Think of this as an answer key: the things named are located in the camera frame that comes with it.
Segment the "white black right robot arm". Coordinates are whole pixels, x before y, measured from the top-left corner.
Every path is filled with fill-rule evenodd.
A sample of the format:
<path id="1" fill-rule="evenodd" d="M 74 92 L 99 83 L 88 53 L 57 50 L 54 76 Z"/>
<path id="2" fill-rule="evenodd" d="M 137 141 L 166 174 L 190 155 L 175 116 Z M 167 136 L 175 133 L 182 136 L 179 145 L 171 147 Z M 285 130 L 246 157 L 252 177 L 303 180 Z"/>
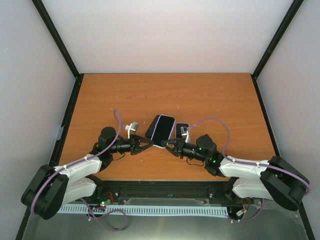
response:
<path id="1" fill-rule="evenodd" d="M 287 210 L 296 211 L 310 192 L 309 180 L 280 156 L 253 161 L 224 155 L 207 134 L 200 136 L 195 144 L 175 138 L 173 154 L 203 162 L 212 176 L 228 177 L 231 192 L 226 196 L 229 198 L 273 200 Z"/>

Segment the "purple phone black screen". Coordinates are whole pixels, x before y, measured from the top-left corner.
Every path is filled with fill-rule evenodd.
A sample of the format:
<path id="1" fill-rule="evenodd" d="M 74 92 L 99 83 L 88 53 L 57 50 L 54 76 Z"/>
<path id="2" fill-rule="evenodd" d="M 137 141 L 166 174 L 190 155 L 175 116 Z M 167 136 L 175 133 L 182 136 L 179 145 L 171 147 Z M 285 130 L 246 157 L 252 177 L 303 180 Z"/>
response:
<path id="1" fill-rule="evenodd" d="M 148 138 L 148 139 L 152 138 L 152 135 L 153 135 L 153 132 L 155 130 L 156 123 L 158 122 L 159 117 L 160 117 L 160 115 L 157 114 L 155 116 L 155 118 L 153 119 L 152 123 L 150 124 L 150 126 L 148 127 L 147 131 L 145 132 L 145 137 L 146 138 Z"/>

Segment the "lavender phone case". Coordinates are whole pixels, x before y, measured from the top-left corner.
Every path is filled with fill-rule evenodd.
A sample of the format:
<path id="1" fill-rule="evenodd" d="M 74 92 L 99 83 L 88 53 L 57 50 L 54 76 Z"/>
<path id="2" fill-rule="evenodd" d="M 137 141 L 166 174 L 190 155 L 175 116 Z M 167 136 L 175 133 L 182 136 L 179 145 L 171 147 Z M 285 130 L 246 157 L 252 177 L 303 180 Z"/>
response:
<path id="1" fill-rule="evenodd" d="M 190 125 L 178 122 L 175 125 L 175 137 L 183 139 L 185 143 L 190 143 Z"/>

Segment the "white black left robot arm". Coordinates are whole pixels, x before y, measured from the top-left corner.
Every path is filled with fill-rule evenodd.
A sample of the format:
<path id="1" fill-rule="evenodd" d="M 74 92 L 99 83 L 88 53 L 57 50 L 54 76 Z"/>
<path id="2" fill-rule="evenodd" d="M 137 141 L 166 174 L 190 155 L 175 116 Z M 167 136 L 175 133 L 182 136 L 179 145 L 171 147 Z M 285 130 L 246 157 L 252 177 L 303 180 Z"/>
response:
<path id="1" fill-rule="evenodd" d="M 153 140 L 136 134 L 127 139 L 119 136 L 113 127 L 101 130 L 92 151 L 83 158 L 65 165 L 42 165 L 21 197 L 21 203 L 44 220 L 52 218 L 62 206 L 89 197 L 92 201 L 103 198 L 102 182 L 94 174 L 106 169 L 114 153 L 137 155 L 155 146 Z"/>

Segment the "blue phone black screen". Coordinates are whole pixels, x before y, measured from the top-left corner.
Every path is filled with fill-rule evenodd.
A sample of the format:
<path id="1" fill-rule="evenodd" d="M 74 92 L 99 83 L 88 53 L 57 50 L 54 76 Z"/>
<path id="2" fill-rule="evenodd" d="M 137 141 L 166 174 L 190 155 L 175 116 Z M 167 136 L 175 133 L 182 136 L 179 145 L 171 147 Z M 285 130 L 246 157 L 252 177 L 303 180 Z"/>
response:
<path id="1" fill-rule="evenodd" d="M 188 123 L 182 123 L 182 122 L 178 122 L 176 125 L 175 125 L 175 137 L 176 138 L 182 138 L 183 137 L 183 133 L 184 133 L 184 128 L 188 128 L 189 127 L 189 124 Z"/>

